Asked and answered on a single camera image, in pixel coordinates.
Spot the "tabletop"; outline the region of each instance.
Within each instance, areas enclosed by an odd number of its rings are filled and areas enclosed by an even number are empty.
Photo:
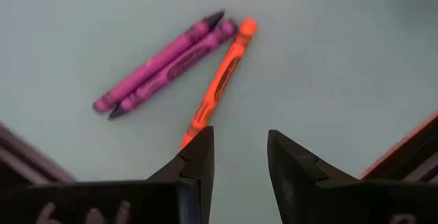
[[[230,42],[134,113],[92,102],[219,9],[259,31],[211,125],[211,223],[280,223],[278,129],[358,176],[437,109],[436,0],[0,0],[0,120],[78,180],[144,179],[173,158]]]

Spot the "magenta crayon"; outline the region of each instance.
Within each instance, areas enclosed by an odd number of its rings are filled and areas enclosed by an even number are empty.
[[[219,24],[204,39],[164,67],[159,73],[141,84],[128,97],[125,97],[120,105],[109,115],[108,119],[114,119],[134,110],[137,106],[151,98],[159,89],[188,70],[210,51],[232,37],[236,31],[237,26],[231,19]]]
[[[182,34],[161,52],[147,60],[132,74],[106,92],[101,98],[97,99],[93,104],[93,108],[98,112],[106,112],[113,108],[140,84],[154,76],[154,74],[171,63],[184,51],[202,40],[218,24],[223,16],[224,12],[220,11],[195,23],[186,33]]]

